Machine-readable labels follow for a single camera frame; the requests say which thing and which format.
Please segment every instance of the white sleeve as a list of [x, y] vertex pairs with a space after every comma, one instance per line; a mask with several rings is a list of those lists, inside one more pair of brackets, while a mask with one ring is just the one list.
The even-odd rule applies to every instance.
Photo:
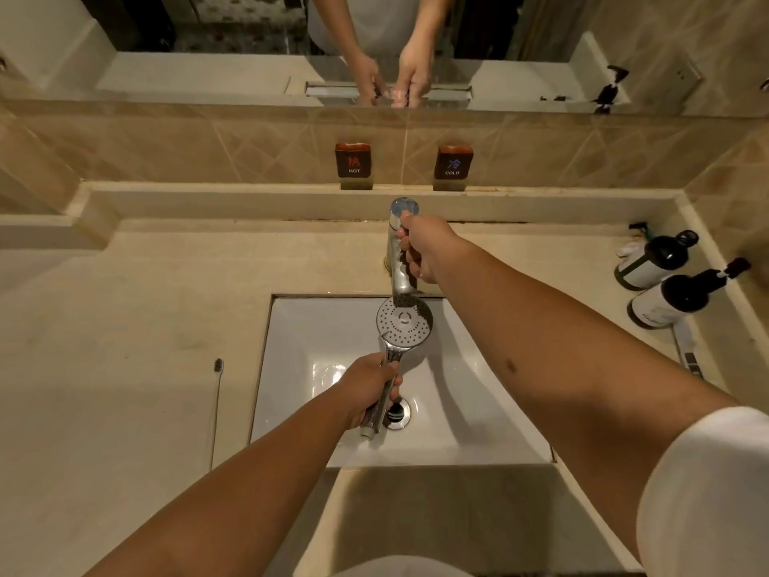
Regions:
[[649, 577], [769, 575], [769, 417], [730, 407], [682, 433], [649, 477], [636, 528]]

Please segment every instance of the mirror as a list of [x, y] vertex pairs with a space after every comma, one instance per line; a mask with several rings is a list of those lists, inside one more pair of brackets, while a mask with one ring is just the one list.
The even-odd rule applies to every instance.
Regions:
[[769, 115], [769, 0], [81, 1], [130, 100]]

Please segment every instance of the hand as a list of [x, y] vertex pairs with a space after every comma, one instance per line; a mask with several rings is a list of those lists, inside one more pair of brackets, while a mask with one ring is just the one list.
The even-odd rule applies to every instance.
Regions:
[[337, 393], [338, 400], [348, 406], [348, 429], [354, 429], [363, 422], [366, 409], [379, 400], [385, 384], [395, 377], [395, 386], [390, 393], [390, 400], [398, 397], [398, 387], [403, 382], [398, 374], [398, 362], [383, 365], [384, 354], [375, 352], [353, 362], [336, 385], [329, 391]]
[[347, 64], [358, 86], [358, 105], [371, 106], [377, 96], [390, 96], [387, 83], [379, 72], [379, 65], [373, 58], [358, 52], [347, 60]]
[[399, 60], [398, 83], [393, 89], [393, 107], [419, 107], [430, 90], [433, 44], [430, 37], [412, 36]]
[[439, 254], [457, 249], [466, 241], [441, 217], [404, 212], [401, 225], [397, 234], [401, 250], [406, 251], [409, 271], [427, 283], [436, 283], [435, 266]]

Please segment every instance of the forearm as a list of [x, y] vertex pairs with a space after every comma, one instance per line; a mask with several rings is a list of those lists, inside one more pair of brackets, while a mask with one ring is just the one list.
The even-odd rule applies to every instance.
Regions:
[[447, 247], [435, 277], [502, 384], [637, 552], [638, 503], [660, 456], [735, 401], [473, 244]]
[[454, 0], [419, 0], [419, 13], [412, 36], [434, 44], [438, 32], [443, 28], [446, 15]]
[[192, 485], [87, 577], [260, 575], [346, 429], [342, 404], [331, 392], [314, 398]]
[[347, 0], [313, 0], [323, 24], [334, 38], [339, 54], [347, 62], [360, 53], [358, 36], [350, 14]]

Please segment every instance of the faucet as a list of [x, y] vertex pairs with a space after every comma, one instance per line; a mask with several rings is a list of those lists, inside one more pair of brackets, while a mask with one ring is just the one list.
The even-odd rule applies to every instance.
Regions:
[[401, 227], [401, 212], [419, 214], [419, 204], [410, 198], [397, 198], [390, 204], [390, 228], [388, 229], [387, 257], [384, 266], [390, 271], [393, 295], [417, 292], [417, 278], [409, 272], [406, 253], [401, 251], [401, 240], [396, 231]]

